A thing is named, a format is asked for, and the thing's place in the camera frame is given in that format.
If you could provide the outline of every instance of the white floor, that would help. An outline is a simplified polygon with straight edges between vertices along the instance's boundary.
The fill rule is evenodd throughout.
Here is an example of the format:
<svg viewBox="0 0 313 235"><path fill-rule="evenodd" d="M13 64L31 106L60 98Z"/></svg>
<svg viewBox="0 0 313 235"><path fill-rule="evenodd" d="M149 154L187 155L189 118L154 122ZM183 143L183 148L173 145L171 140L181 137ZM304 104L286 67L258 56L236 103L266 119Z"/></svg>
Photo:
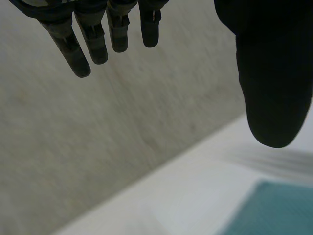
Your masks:
<svg viewBox="0 0 313 235"><path fill-rule="evenodd" d="M313 111L285 149L242 117L55 235L214 235L263 179L313 183Z"/></svg>

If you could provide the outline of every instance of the teal mat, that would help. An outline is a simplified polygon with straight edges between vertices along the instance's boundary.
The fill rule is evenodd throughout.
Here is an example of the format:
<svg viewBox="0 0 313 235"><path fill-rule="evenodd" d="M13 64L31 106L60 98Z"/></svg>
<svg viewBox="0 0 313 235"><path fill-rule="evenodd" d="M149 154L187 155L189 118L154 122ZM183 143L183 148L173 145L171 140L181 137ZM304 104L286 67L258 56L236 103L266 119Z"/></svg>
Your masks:
<svg viewBox="0 0 313 235"><path fill-rule="evenodd" d="M313 188L261 183L222 235L313 235Z"/></svg>

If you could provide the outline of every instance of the black fabric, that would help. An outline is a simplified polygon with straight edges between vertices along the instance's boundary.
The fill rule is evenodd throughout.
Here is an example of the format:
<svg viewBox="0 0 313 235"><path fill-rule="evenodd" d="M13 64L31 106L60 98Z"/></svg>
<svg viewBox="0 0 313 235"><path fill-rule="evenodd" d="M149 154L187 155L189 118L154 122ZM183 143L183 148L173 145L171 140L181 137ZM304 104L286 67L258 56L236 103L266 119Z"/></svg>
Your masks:
<svg viewBox="0 0 313 235"><path fill-rule="evenodd" d="M313 2L215 0L236 34L239 80L249 126L270 147L288 145L308 112L313 89Z"/></svg>
<svg viewBox="0 0 313 235"><path fill-rule="evenodd" d="M74 2L64 4L55 4L51 6L35 7L27 5L20 0L9 0L26 16L35 18L41 21L56 21L68 18L74 11Z"/></svg>

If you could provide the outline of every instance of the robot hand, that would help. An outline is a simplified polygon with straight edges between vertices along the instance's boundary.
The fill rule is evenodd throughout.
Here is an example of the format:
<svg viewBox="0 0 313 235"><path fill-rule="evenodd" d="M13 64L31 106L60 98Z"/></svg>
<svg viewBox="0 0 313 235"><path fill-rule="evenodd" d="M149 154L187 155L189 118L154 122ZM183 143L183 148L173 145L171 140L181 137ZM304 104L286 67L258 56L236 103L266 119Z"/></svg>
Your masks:
<svg viewBox="0 0 313 235"><path fill-rule="evenodd" d="M158 43L161 8L169 0L10 0L25 15L37 19L49 32L60 52L78 77L90 74L90 66L72 29L72 13L83 33L95 64L108 60L101 25L107 13L111 43L115 52L128 47L128 13L139 1L141 32L146 47Z"/></svg>

